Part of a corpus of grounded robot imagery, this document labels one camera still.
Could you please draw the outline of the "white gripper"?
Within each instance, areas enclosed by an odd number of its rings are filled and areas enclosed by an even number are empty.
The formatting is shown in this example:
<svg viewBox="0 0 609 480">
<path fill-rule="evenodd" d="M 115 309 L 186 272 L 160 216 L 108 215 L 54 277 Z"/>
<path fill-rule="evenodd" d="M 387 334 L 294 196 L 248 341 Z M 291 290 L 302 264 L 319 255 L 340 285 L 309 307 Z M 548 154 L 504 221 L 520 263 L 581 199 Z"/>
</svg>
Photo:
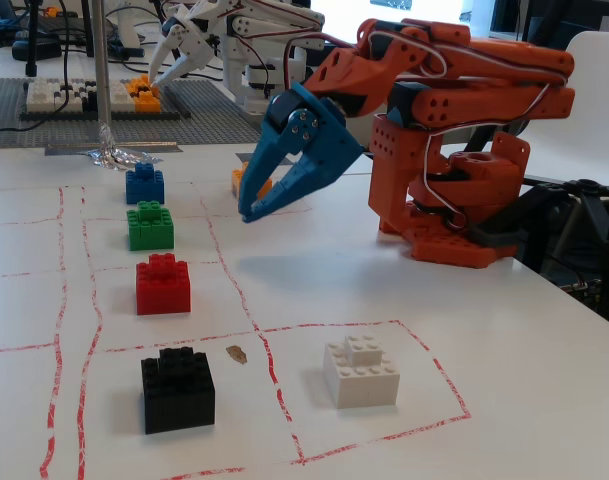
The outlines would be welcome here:
<svg viewBox="0 0 609 480">
<path fill-rule="evenodd" d="M 162 33 L 149 62 L 148 75 L 152 86 L 164 84 L 202 70 L 215 54 L 217 29 L 227 16 L 244 7 L 242 1 L 197 1 L 192 7 L 179 5 L 163 23 Z M 171 51 L 179 57 L 163 74 L 159 68 Z"/>
</svg>

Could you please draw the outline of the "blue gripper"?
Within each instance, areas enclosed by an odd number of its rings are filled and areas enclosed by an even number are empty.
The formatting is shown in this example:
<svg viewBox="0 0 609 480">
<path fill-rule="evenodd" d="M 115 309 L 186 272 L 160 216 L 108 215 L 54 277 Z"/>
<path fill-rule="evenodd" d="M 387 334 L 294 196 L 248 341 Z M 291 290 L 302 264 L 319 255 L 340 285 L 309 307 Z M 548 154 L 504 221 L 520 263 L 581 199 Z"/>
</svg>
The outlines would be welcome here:
<svg viewBox="0 0 609 480">
<path fill-rule="evenodd" d="M 238 211 L 243 221 L 257 221 L 324 188 L 361 152 L 341 106 L 331 96 L 318 98 L 300 84 L 275 96 L 240 183 Z M 260 198 L 260 190 L 288 154 L 301 158 Z"/>
</svg>

